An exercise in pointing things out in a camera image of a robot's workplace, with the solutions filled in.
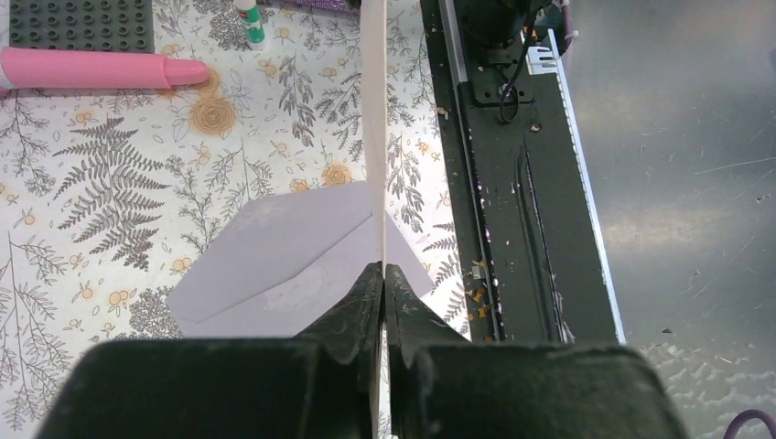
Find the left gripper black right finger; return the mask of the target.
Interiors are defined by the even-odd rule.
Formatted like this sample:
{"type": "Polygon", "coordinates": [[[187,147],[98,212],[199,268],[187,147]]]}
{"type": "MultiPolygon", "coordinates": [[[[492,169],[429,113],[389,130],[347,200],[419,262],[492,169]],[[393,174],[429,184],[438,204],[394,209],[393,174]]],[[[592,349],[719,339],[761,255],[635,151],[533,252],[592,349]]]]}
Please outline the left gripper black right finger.
{"type": "Polygon", "coordinates": [[[400,438],[684,438],[659,377],[622,345],[475,344],[384,275],[392,432],[400,438]]]}

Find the tan lined letter paper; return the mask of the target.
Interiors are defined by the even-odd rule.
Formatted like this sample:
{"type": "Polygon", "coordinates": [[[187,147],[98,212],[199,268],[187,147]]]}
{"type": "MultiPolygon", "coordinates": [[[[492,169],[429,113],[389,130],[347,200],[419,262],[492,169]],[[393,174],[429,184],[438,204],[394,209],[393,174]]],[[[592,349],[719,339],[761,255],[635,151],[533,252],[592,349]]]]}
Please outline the tan lined letter paper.
{"type": "Polygon", "coordinates": [[[387,148],[386,79],[387,3],[381,0],[361,3],[361,110],[362,140],[371,192],[372,217],[376,246],[382,266],[387,264],[385,250],[385,177],[387,148]]]}

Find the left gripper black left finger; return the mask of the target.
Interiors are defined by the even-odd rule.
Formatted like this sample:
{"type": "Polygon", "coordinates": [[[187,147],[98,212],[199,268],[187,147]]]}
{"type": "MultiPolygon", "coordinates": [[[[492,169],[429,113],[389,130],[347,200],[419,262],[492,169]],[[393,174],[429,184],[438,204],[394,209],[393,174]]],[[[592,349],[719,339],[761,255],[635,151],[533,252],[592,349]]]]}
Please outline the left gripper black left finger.
{"type": "Polygon", "coordinates": [[[383,267],[290,338],[120,339],[90,349],[41,438],[373,438],[383,267]]]}

